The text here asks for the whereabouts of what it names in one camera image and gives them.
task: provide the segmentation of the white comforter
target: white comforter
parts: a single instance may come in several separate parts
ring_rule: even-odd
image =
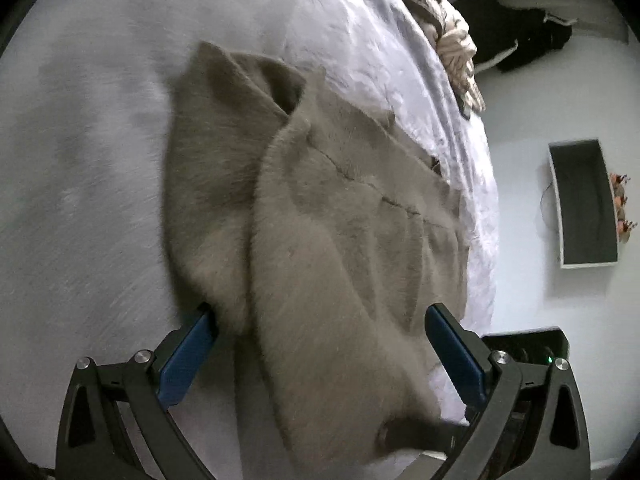
[[[39,0],[0,59],[0,410],[41,465],[54,465],[75,360],[152,348],[178,307],[193,306],[167,270],[160,207],[168,81],[199,40],[324,66],[350,100],[392,108],[463,191],[464,325],[490,321],[497,192],[484,129],[460,116],[400,0]],[[174,416],[214,475],[236,480],[232,353],[221,346]],[[460,418],[444,374],[432,379],[443,414]]]

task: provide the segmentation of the floating shelf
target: floating shelf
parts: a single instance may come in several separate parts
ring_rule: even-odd
[[[549,144],[556,192],[560,266],[612,266],[618,262],[616,207],[597,139]]]

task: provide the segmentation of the throw blanket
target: throw blanket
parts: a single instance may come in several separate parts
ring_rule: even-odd
[[[320,469],[437,420],[424,313],[460,319],[460,194],[391,113],[265,57],[202,44],[174,91],[164,227],[223,330],[258,347],[284,443]]]
[[[402,2],[438,53],[461,108],[484,112],[486,106],[476,84],[472,61],[476,46],[465,19],[447,0]],[[468,118],[468,113],[464,110],[463,113]]]

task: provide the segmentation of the black device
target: black device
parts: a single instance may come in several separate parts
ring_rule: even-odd
[[[473,416],[435,476],[425,473],[424,480],[590,478],[584,412],[566,359],[519,363],[464,330],[442,304],[427,309],[425,332]],[[184,397],[217,335],[214,313],[203,304],[191,322],[170,332],[155,351],[141,350],[121,364],[80,359],[62,409],[56,480],[151,478],[133,449],[117,402],[129,403],[166,480],[215,480],[168,409]],[[508,336],[500,338],[507,341]],[[20,466],[15,470],[22,476],[16,480],[43,478],[15,443],[4,455]],[[415,474],[413,468],[411,479]]]
[[[549,365],[569,358],[569,342],[557,327],[532,332],[485,335],[482,342],[489,350],[504,350],[519,363]]]

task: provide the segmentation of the fleece blanket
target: fleece blanket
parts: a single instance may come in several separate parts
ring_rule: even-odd
[[[462,318],[467,248],[433,162],[322,73],[203,43],[177,81],[170,256],[223,330],[255,342],[303,468],[368,462],[385,423],[439,417],[424,313]]]

